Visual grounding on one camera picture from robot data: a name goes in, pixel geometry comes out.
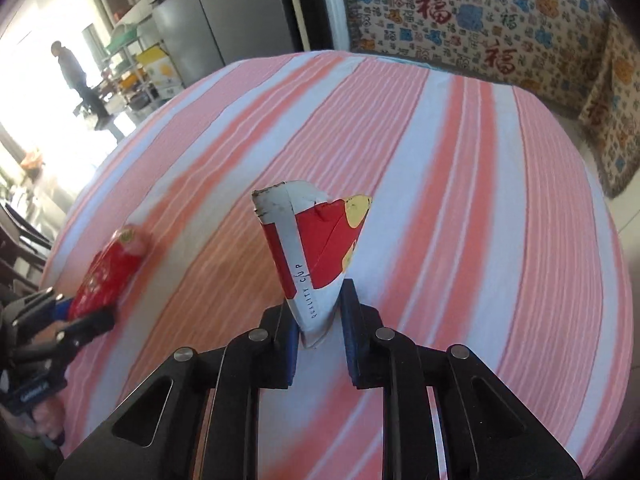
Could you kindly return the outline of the left hand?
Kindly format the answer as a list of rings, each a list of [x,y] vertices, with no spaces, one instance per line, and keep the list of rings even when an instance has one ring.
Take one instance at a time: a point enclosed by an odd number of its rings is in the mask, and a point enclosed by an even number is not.
[[[65,408],[63,402],[52,396],[32,409],[29,415],[20,416],[16,428],[27,437],[47,437],[57,441],[64,432]]]

